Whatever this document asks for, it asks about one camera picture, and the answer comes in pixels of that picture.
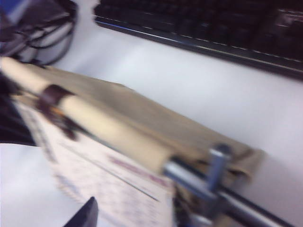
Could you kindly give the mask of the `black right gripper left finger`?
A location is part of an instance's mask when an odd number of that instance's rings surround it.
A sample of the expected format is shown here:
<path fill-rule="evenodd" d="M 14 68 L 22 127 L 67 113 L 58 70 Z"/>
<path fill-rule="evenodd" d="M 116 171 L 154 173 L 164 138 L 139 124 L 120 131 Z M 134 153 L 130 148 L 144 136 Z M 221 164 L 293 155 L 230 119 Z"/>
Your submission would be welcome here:
<path fill-rule="evenodd" d="M 95 197 L 90 197 L 64 227 L 96 227 L 97 222 L 98 203 Z"/>

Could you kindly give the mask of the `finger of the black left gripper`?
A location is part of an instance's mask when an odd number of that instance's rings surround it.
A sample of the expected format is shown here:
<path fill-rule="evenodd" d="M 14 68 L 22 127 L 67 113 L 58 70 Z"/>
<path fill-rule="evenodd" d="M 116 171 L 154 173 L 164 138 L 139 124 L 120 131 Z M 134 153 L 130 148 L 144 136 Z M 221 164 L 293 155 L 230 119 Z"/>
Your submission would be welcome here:
<path fill-rule="evenodd" d="M 0 142 L 8 144 L 35 145 L 35 141 L 13 104 L 13 86 L 0 75 Z"/>

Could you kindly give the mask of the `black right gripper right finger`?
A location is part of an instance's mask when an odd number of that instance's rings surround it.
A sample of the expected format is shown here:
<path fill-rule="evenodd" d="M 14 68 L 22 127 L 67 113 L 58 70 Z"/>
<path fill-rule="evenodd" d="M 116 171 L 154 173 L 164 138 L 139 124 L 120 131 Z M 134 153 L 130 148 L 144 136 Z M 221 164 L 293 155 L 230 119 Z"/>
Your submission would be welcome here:
<path fill-rule="evenodd" d="M 181 198 L 174 198 L 174 220 L 177 227 L 197 227 L 192 217 L 192 210 L 188 203 Z"/>

